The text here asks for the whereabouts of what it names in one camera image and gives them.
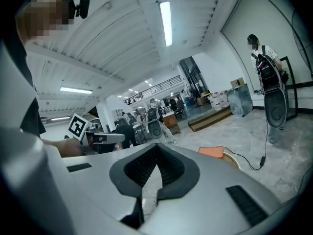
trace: balcony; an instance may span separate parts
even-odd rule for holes
[[[160,84],[157,84],[155,86],[150,87],[149,89],[139,92],[138,94],[126,99],[126,100],[122,100],[124,101],[124,103],[126,104],[133,104],[133,103],[137,103],[143,99],[148,99],[149,97],[151,97],[152,95],[154,95],[155,93],[160,93],[160,92],[164,92],[169,88],[172,88],[174,86],[177,86],[179,84],[182,83],[182,80],[180,78],[180,76],[175,76],[169,80],[166,80]]]

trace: fluorescent light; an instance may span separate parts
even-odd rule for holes
[[[70,87],[61,87],[60,90],[63,92],[76,92],[76,93],[85,93],[85,94],[92,93],[92,91],[90,90],[75,89],[75,88],[70,88]]]
[[[165,45],[172,45],[172,20],[171,20],[171,5],[170,2],[160,3],[161,16],[163,21]]]
[[[61,119],[68,119],[68,118],[70,118],[70,117],[56,117],[56,118],[52,118],[51,120],[52,121],[55,121],[55,120],[61,120]]]

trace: staircase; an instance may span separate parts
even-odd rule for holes
[[[210,113],[208,115],[188,121],[189,127],[194,131],[202,130],[212,124],[215,124],[231,115],[230,107],[221,109],[220,111]]]

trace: railing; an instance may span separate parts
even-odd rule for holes
[[[169,87],[171,87],[171,86],[173,86],[175,84],[178,84],[180,82],[181,82],[181,78],[178,75],[178,76],[175,76],[175,77],[173,77],[173,78],[171,78],[169,80],[166,80],[166,81],[164,81],[164,82],[162,82],[162,83],[160,83],[158,85],[152,86],[152,87],[150,87],[149,89],[147,89],[145,91],[139,92],[138,94],[136,94],[136,95],[134,95],[134,96],[132,96],[132,97],[126,99],[126,100],[123,100],[123,101],[126,104],[129,104],[129,103],[132,104],[132,103],[135,103],[135,102],[137,102],[139,100],[144,99],[145,97],[149,97],[149,96],[153,95],[154,93],[157,93],[157,92],[162,91],[162,90],[164,90],[166,88],[169,88]]]

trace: orange box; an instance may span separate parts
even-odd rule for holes
[[[200,147],[198,152],[218,159],[223,159],[224,147]]]

